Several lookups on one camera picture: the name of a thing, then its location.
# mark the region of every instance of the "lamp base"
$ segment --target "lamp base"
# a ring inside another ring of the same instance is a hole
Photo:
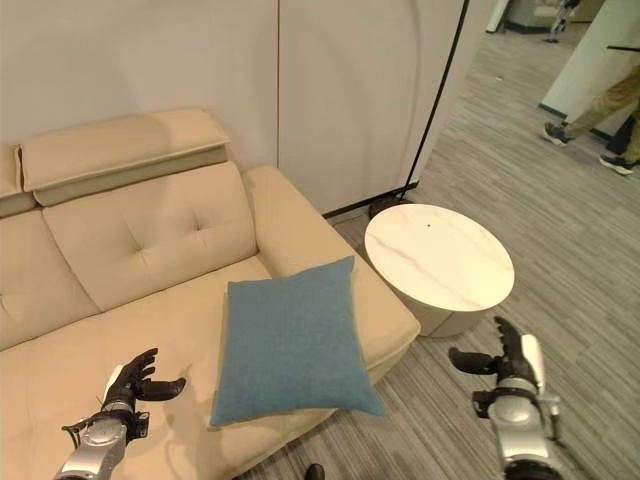
[[[390,195],[388,197],[382,197],[374,200],[369,204],[369,209],[367,213],[369,214],[369,219],[372,219],[377,214],[386,210],[387,208],[396,207],[398,205],[404,205],[407,203],[413,203],[405,198],[398,198],[395,195]]]

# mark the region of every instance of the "white marble tabletop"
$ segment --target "white marble tabletop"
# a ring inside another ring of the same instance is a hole
[[[367,226],[365,248],[385,280],[434,307],[484,310],[513,287],[513,264],[498,239],[445,208],[408,204],[384,210]]]

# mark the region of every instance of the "sofa armrest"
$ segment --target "sofa armrest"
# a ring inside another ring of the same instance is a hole
[[[258,167],[243,179],[259,255],[272,275],[353,255],[354,316],[365,365],[371,369],[406,349],[420,329],[413,314],[280,171]]]

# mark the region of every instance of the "shoe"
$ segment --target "shoe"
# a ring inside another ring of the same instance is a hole
[[[608,157],[606,155],[600,155],[600,163],[614,172],[626,176],[633,173],[633,167],[640,164],[640,161],[627,163],[622,157]]]
[[[324,480],[324,468],[318,463],[312,463],[304,475],[304,480]]]
[[[554,125],[550,122],[544,124],[544,129],[542,130],[542,138],[550,141],[558,147],[566,147],[567,143],[573,140],[573,138],[569,138],[566,136],[566,134],[564,133],[564,127]]]

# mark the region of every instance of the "sofa seat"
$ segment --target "sofa seat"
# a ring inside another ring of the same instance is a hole
[[[187,386],[169,402],[138,403],[151,413],[149,436],[127,447],[113,480],[231,478],[325,420],[333,410],[208,428],[227,282],[270,277],[253,256],[0,353],[4,478],[52,477],[73,448],[60,427],[97,411],[113,367],[153,346],[159,348],[156,378],[185,376]],[[377,330],[358,325],[373,381],[397,362],[412,338],[392,325],[388,332],[384,324]],[[380,347],[377,338],[399,331],[404,334],[395,335],[395,344],[387,340]]]

